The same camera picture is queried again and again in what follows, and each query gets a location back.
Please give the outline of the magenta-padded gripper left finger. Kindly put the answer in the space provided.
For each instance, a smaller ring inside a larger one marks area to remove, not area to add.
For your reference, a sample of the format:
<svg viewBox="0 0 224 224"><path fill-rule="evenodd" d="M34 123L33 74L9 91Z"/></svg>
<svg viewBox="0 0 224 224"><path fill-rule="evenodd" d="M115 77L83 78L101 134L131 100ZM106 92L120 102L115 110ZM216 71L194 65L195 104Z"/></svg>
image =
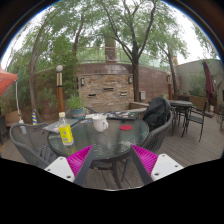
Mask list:
<svg viewBox="0 0 224 224"><path fill-rule="evenodd" d="M82 186L94 157L93 146L87 146L68 157L58 157L45 171Z"/></svg>

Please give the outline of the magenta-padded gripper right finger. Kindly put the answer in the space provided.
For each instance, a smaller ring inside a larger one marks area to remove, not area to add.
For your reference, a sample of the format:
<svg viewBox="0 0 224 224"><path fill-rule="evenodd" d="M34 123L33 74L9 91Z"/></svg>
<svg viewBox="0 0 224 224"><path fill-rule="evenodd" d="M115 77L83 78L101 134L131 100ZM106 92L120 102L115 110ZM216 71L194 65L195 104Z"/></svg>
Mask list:
<svg viewBox="0 0 224 224"><path fill-rule="evenodd" d="M167 154L157 155L136 145L131 146L130 154L144 185L183 169Z"/></svg>

